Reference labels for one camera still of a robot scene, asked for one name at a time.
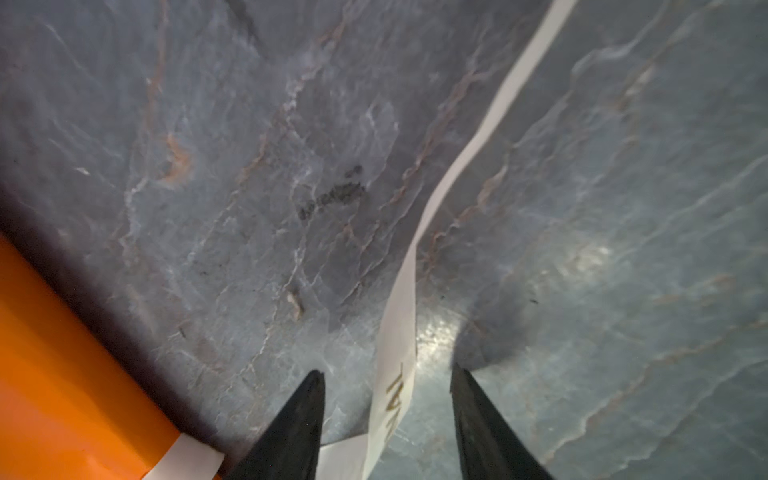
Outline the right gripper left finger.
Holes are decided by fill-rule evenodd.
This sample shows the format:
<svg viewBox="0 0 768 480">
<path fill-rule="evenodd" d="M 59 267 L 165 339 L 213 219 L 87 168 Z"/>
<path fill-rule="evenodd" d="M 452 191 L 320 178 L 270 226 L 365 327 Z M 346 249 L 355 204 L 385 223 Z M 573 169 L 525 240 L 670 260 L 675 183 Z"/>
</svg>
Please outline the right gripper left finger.
<svg viewBox="0 0 768 480">
<path fill-rule="evenodd" d="M 313 480 L 325 410 L 324 374 L 310 371 L 227 479 Z"/>
</svg>

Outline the white ribbon strip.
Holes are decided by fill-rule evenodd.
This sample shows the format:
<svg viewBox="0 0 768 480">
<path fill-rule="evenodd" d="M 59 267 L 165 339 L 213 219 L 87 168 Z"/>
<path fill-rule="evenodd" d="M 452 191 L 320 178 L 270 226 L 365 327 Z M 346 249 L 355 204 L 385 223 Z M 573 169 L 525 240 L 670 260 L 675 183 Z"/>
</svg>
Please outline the white ribbon strip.
<svg viewBox="0 0 768 480">
<path fill-rule="evenodd" d="M 409 409 L 417 249 L 571 1 L 194 1 L 159 49 L 169 166 L 126 198 L 152 364 L 232 459 L 309 370 L 321 471 Z"/>
</svg>

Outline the orange wrapping paper sheet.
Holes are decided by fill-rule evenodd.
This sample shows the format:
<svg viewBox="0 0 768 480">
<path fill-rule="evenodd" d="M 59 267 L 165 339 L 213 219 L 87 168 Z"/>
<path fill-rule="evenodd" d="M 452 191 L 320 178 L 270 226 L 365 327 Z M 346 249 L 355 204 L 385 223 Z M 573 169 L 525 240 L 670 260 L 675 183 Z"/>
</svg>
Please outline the orange wrapping paper sheet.
<svg viewBox="0 0 768 480">
<path fill-rule="evenodd" d="M 2 478 L 216 479 L 223 459 L 181 433 L 2 239 Z"/>
</svg>

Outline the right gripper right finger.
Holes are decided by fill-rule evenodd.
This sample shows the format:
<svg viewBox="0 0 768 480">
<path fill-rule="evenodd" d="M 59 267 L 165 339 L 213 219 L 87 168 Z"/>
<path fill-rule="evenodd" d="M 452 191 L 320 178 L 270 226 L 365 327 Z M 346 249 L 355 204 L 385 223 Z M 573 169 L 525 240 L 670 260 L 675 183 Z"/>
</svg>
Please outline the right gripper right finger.
<svg viewBox="0 0 768 480">
<path fill-rule="evenodd" d="M 452 369 L 456 441 L 464 479 L 552 480 L 515 435 L 471 373 Z"/>
</svg>

